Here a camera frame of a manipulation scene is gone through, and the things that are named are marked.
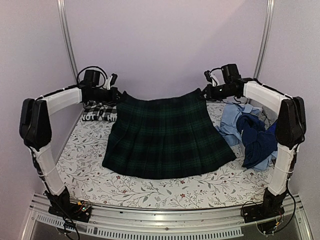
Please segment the floral patterned table mat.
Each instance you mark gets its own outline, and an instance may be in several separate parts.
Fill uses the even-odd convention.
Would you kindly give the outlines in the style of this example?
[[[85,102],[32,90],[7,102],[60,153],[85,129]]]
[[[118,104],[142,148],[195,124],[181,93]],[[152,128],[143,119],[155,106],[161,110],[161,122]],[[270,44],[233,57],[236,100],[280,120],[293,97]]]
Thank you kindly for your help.
[[[102,166],[112,123],[79,120],[56,168],[70,197],[96,204],[143,209],[203,209],[259,203],[273,167],[264,171],[242,166],[241,145],[236,158],[203,175],[165,180],[124,176]]]

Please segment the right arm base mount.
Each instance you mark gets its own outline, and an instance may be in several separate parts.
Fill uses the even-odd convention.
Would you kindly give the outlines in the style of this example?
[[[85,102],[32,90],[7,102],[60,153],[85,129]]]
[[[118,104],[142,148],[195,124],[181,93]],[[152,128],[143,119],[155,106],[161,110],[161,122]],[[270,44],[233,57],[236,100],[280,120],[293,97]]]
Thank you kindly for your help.
[[[264,207],[264,204],[256,204],[253,201],[245,202],[241,209],[240,215],[245,223],[261,221],[269,218],[281,216],[285,213],[282,206],[276,208]]]

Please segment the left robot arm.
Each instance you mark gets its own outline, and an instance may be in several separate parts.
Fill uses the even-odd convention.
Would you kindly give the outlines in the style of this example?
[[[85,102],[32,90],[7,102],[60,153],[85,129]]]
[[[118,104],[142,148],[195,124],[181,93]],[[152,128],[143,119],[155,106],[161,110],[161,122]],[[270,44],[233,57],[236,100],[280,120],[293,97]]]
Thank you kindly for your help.
[[[98,66],[86,67],[81,73],[84,74],[83,80],[77,80],[74,85],[38,98],[25,99],[20,114],[19,135],[29,148],[33,165],[45,185],[47,198],[63,217],[70,217],[75,210],[53,159],[50,117],[69,106],[88,101],[114,104],[121,96],[114,86],[117,74],[107,76]]]

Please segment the dark green plaid garment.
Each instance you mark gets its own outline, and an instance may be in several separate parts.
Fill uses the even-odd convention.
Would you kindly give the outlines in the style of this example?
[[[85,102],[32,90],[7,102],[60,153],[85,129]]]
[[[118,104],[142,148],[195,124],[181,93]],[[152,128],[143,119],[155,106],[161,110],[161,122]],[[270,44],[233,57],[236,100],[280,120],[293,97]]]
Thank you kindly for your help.
[[[200,89],[154,100],[124,92],[116,110],[102,166],[120,175],[179,179],[216,171],[236,158]]]

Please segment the front aluminium rail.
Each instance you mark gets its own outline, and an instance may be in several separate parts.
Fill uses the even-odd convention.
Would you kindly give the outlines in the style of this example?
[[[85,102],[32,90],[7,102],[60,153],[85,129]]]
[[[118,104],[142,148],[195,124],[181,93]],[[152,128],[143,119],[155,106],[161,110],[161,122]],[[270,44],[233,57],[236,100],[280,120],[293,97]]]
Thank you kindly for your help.
[[[49,200],[35,194],[22,230],[23,240],[312,240],[298,196],[283,202],[284,214],[246,222],[244,207],[143,209],[93,204],[88,222],[76,229],[49,213]]]

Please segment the grey garment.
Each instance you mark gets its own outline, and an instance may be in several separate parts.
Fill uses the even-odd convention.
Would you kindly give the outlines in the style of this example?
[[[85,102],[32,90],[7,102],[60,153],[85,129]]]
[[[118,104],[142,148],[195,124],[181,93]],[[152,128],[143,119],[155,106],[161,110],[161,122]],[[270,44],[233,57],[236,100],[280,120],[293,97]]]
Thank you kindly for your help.
[[[261,107],[261,113],[258,118],[264,122],[265,128],[268,129],[278,119],[278,115],[266,106]]]

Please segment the black white checkered shirt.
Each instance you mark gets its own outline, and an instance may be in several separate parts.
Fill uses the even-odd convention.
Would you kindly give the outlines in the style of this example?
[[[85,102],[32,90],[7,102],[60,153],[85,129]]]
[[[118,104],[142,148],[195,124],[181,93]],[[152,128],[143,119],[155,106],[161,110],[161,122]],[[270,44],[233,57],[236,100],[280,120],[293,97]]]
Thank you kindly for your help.
[[[88,101],[83,105],[81,116],[82,121],[106,121],[115,122],[117,120],[117,108],[115,104],[107,105],[102,102]]]

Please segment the right aluminium frame post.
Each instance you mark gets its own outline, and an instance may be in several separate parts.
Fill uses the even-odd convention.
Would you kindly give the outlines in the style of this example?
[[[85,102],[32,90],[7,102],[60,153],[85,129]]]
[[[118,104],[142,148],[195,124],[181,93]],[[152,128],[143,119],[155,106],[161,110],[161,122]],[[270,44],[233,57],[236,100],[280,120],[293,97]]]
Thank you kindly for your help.
[[[255,64],[253,77],[258,79],[262,70],[265,54],[267,51],[267,45],[269,41],[270,31],[272,28],[273,15],[275,9],[275,0],[268,0],[265,12],[265,19],[262,31],[262,38],[259,48],[259,53],[257,57],[257,61]]]

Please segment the aluminium frame post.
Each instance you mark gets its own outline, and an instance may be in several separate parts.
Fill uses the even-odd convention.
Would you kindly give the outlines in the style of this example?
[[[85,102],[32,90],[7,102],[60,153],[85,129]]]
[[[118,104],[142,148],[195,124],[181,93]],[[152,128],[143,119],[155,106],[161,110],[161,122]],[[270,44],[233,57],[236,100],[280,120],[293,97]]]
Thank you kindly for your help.
[[[262,70],[265,54],[267,51],[267,45],[269,41],[270,31],[272,28],[273,15],[275,9],[275,0],[268,0],[265,12],[265,19],[262,31],[262,38],[259,48],[259,53],[257,57],[257,61],[255,64],[253,77],[258,79]]]
[[[74,80],[77,81],[78,69],[77,69],[76,59],[75,59],[72,40],[70,36],[70,31],[69,31],[66,4],[64,0],[57,0],[56,2],[57,2],[57,9],[58,9],[62,36],[63,36],[65,48],[66,48],[68,61],[70,64],[70,69],[71,69]]]

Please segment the light blue garment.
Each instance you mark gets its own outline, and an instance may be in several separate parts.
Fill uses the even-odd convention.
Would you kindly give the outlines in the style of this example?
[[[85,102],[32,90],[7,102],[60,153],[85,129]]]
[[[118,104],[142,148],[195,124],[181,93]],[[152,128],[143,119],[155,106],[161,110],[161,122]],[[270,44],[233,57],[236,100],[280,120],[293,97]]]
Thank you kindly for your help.
[[[236,123],[238,118],[246,113],[251,114],[259,117],[260,113],[262,111],[262,108],[260,107],[254,107],[250,104],[227,104],[224,107],[220,125],[216,127],[218,132],[222,135],[222,137],[225,139],[225,141],[228,143],[229,146],[235,146],[238,144],[242,144],[241,134],[238,132],[236,128]],[[274,132],[276,131],[277,123],[275,122],[272,124],[268,129],[268,131]],[[256,171],[265,171],[269,165],[271,164],[272,160],[276,159],[278,155],[278,150],[274,151],[269,157],[267,157],[265,160],[263,160],[261,163],[257,164],[256,166],[252,167],[251,169],[254,169]]]

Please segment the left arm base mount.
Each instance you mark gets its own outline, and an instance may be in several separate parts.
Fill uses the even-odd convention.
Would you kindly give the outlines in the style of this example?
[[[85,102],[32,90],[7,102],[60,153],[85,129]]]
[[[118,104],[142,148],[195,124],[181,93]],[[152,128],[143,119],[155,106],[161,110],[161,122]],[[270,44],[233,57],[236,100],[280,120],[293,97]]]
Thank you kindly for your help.
[[[52,201],[48,212],[55,216],[88,223],[91,217],[92,205],[83,200],[78,203]]]

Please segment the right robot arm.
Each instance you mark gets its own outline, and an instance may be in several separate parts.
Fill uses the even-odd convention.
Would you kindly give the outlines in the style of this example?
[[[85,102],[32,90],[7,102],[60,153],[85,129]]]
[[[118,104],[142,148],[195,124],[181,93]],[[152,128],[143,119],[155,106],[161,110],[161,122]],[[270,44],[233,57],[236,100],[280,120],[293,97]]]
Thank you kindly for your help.
[[[218,68],[224,80],[223,84],[206,70],[204,76],[208,85],[202,91],[207,100],[224,100],[228,97],[245,97],[254,100],[277,114],[275,138],[277,141],[277,158],[269,186],[264,191],[263,202],[258,213],[262,218],[269,218],[282,205],[289,192],[291,178],[299,146],[305,141],[306,114],[304,100],[292,97],[256,78],[241,77],[235,63]]]

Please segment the left aluminium frame post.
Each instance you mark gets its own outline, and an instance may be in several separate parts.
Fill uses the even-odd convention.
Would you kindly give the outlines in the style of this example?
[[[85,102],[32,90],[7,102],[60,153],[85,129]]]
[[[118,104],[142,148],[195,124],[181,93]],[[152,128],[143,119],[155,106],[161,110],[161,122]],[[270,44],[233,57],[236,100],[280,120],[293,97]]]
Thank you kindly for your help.
[[[57,9],[58,9],[62,36],[63,36],[65,48],[66,48],[68,61],[70,64],[70,69],[71,69],[74,80],[77,81],[78,69],[77,69],[76,59],[75,59],[72,40],[70,36],[70,31],[69,31],[66,4],[64,0],[57,0],[56,2],[57,2]]]

